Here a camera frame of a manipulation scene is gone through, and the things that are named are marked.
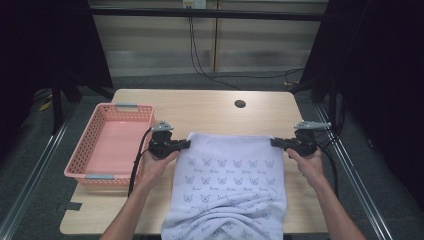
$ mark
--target wooden table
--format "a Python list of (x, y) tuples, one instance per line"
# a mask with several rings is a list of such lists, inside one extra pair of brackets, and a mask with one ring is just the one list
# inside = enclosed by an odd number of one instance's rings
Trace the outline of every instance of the wooden table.
[[(245, 101), (246, 106), (236, 107), (236, 100)], [(112, 101), (153, 105), (156, 120), (175, 128), (172, 139), (176, 140), (187, 138), (190, 132), (289, 138), (302, 119), (293, 95), (283, 92), (122, 89)], [(314, 191), (286, 153), (284, 162), (288, 202), (284, 233), (327, 232)], [(160, 234), (170, 205), (174, 167), (173, 162), (150, 192), (136, 234)], [(66, 211), (61, 232), (103, 233), (124, 204), (127, 190), (78, 184), (71, 202), (82, 206), (79, 211)]]

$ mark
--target wrist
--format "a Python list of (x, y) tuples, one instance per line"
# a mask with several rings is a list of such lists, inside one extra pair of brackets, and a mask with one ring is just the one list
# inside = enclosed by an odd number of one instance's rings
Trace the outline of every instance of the wrist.
[(150, 190), (154, 187), (154, 185), (155, 184), (152, 180), (149, 180), (149, 179), (146, 179), (146, 178), (140, 178), (137, 181), (135, 188), (137, 190), (143, 190), (143, 191), (150, 192)]
[(319, 177), (316, 177), (309, 181), (309, 185), (315, 190), (320, 191), (323, 189), (326, 189), (328, 187), (331, 188), (330, 183), (328, 182), (327, 178), (324, 175), (321, 175)]

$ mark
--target basket handle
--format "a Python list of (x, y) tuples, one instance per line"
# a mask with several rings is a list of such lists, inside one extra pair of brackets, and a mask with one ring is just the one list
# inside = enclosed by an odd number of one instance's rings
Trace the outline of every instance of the basket handle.
[(115, 104), (116, 107), (126, 107), (126, 108), (137, 108), (138, 105), (137, 103), (116, 103)]
[(90, 180), (115, 180), (115, 176), (110, 175), (110, 174), (86, 174), (85, 179), (90, 179)]

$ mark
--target forearm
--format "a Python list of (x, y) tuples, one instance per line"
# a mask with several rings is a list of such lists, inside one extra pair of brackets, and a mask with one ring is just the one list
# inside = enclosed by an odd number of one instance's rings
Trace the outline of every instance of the forearm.
[(121, 211), (101, 236), (101, 239), (133, 239), (134, 231), (151, 187), (140, 183), (134, 188)]
[(313, 188), (317, 194), (332, 240), (365, 239), (361, 231), (346, 213), (325, 177), (317, 180)]

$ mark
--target gray carpet floor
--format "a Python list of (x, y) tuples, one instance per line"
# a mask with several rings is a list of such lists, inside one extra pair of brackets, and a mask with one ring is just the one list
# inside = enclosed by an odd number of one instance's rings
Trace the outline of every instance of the gray carpet floor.
[[(281, 73), (249, 73), (250, 76), (274, 76)], [(291, 86), (284, 82), (298, 80), (298, 74), (287, 78), (248, 78), (223, 77), (224, 81), (246, 91), (285, 91)], [(235, 90), (233, 87), (214, 82), (198, 74), (180, 74), (146, 77), (114, 78), (115, 89), (120, 88), (155, 88), (155, 89), (222, 89)], [(95, 92), (81, 88), (83, 98), (78, 103), (75, 113), (71, 116), (63, 139), (53, 154), (41, 181), (36, 186), (31, 202), (26, 209), (13, 239), (97, 239), (98, 236), (65, 236), (60, 233), (59, 226), (64, 216), (60, 204), (69, 202), (76, 182), (64, 176), (63, 171), (69, 158), (89, 120), (95, 106), (100, 102), (110, 100)], [(302, 91), (295, 95), (302, 117), (305, 120), (319, 121), (314, 104), (310, 100), (310, 91)], [(7, 155), (0, 168), (0, 220), (3, 220), (10, 207), (15, 202), (28, 176), (44, 151), (51, 137), (53, 127), (52, 108), (38, 111), (44, 99), (34, 102), (31, 115), (23, 124), (15, 140), (14, 147)], [(71, 103), (63, 103), (64, 112), (71, 109)], [(341, 133), (345, 145), (357, 171), (359, 172), (368, 192), (387, 223), (393, 239), (422, 239), (424, 236), (424, 215), (417, 207), (409, 193), (391, 174), (384, 159), (378, 151), (368, 145), (367, 134), (357, 124), (349, 111)], [(328, 161), (325, 171), (331, 181), (331, 171)], [(340, 199), (352, 219), (358, 224), (368, 239), (378, 239), (359, 198), (356, 196), (340, 163), (337, 163), (339, 173)], [(292, 236), (293, 239), (307, 240), (328, 239), (327, 234), (304, 234)]]

